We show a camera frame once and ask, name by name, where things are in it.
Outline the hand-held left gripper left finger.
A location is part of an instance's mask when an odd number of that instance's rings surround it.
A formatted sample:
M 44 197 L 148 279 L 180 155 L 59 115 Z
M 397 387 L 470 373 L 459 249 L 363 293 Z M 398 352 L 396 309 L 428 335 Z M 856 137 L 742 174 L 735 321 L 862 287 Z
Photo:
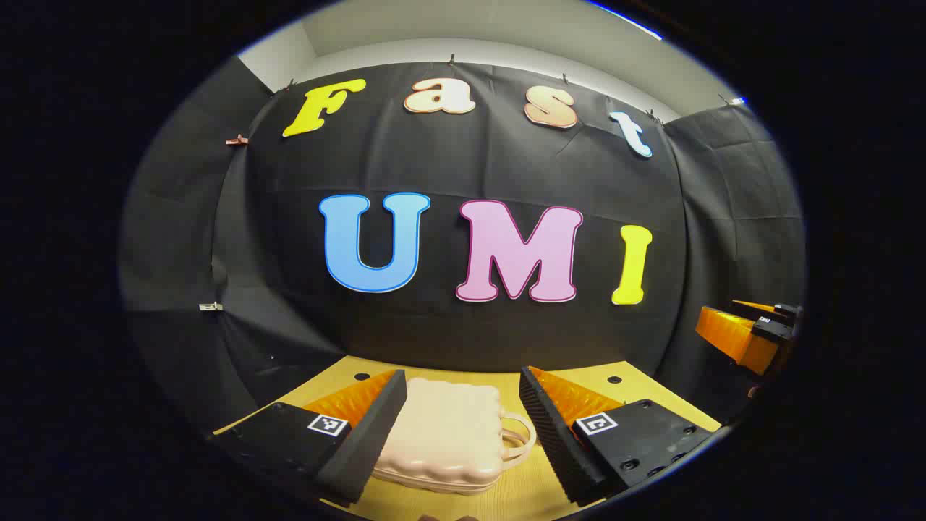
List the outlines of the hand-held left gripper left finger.
M 407 398 L 388 370 L 302 406 L 274 402 L 212 442 L 262 481 L 303 501 L 360 500 Z

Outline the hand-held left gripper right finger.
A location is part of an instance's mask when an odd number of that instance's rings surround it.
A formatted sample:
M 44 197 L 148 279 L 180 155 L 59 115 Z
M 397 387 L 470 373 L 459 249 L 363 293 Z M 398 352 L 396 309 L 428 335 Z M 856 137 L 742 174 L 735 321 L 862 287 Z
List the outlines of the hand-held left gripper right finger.
M 520 370 L 520 402 L 579 507 L 657 477 L 713 434 L 654 399 L 618 402 L 533 366 Z

